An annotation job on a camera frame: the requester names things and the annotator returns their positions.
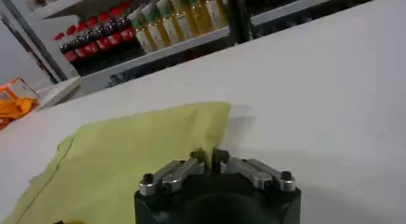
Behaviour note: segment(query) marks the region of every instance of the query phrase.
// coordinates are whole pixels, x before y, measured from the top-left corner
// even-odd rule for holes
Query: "red bottle cap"
[[[77,26],[77,28],[76,28],[76,31],[78,31],[78,32],[82,32],[83,30],[84,30],[83,24],[79,24],[79,25]]]
[[[76,31],[76,26],[75,25],[71,25],[68,30],[66,31],[66,34],[69,36],[72,36],[75,34]]]
[[[65,37],[65,34],[63,34],[63,32],[60,32],[59,34],[57,34],[57,35],[54,37],[54,40],[59,41],[59,40],[61,40],[63,37]]]
[[[99,15],[99,18],[100,18],[100,21],[105,22],[110,18],[110,16],[108,15],[108,13],[102,13]]]
[[[131,1],[126,1],[126,2],[122,3],[122,4],[120,5],[120,7],[121,7],[123,10],[127,10],[130,5],[131,5]]]
[[[88,25],[85,21],[81,21],[81,22],[79,22],[79,27],[83,30],[83,29],[87,28]]]
[[[112,13],[113,16],[120,16],[120,14],[121,14],[121,7],[118,6],[118,7],[116,7],[116,8],[113,8],[112,11],[111,11],[111,13]]]
[[[91,18],[89,18],[89,26],[92,27],[94,25],[97,24],[97,17],[92,16]]]

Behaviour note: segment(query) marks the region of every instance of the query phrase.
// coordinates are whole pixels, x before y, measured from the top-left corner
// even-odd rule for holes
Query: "store shelf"
[[[104,69],[99,72],[95,72],[93,74],[86,76],[85,79],[93,79],[93,78],[101,77],[101,76],[110,77],[111,75],[117,74],[119,72],[123,72],[125,70],[132,69],[134,67],[138,67],[138,66],[159,60],[161,58],[165,58],[170,55],[175,55],[179,52],[186,51],[188,49],[191,49],[191,48],[194,48],[194,47],[206,44],[206,43],[210,43],[210,42],[216,41],[216,40],[224,38],[224,37],[228,37],[229,33],[230,33],[230,30],[227,26],[222,29],[218,29],[218,30],[212,31],[210,33],[201,35],[199,37],[184,41],[182,43],[178,43],[178,44],[172,45],[170,47],[160,49],[159,51],[155,51],[155,52],[143,55],[143,56],[135,58],[133,60],[126,61],[124,63],[120,63],[120,64],[110,67],[108,69]]]
[[[34,18],[38,20],[45,19],[47,17],[53,16],[60,11],[63,11],[83,0],[57,0],[53,3],[48,3],[48,5],[36,9],[32,14]]]
[[[270,22],[276,20],[283,16],[290,15],[295,12],[311,8],[322,3],[326,3],[331,0],[298,0],[293,3],[286,4],[279,8],[272,9],[270,11],[258,14],[251,17],[251,22],[254,26],[261,25],[262,23]]]

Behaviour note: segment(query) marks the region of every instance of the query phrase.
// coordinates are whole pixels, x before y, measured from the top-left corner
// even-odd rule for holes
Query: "white tabletop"
[[[81,77],[70,78],[64,82],[37,90],[39,95],[39,105],[35,111],[39,111],[48,107],[52,107],[62,101],[81,83]]]
[[[377,0],[57,105],[0,132],[0,218],[92,121],[233,104],[223,147],[290,169],[302,223],[406,220],[406,0]]]

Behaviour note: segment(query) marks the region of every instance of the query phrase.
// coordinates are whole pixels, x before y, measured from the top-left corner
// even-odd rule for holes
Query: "metal clamp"
[[[261,190],[265,189],[266,184],[274,185],[284,192],[293,192],[296,189],[296,181],[289,171],[277,171],[256,159],[243,161],[231,157],[227,163],[221,162],[220,166],[222,173],[239,173]]]
[[[164,176],[162,183],[169,185],[171,192],[176,192],[182,189],[182,183],[188,176],[202,173],[204,173],[204,163],[199,162],[196,158],[191,158],[175,171]]]
[[[155,174],[144,174],[140,182],[140,194],[154,195],[164,186],[169,187],[170,192],[178,191],[189,175],[202,174],[204,168],[205,164],[196,158],[191,158],[184,163],[171,161]]]

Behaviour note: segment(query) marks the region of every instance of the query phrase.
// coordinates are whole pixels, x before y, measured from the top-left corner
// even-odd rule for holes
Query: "yellow-green fabric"
[[[30,181],[4,224],[134,224],[143,173],[219,145],[229,103],[194,103],[81,127]]]

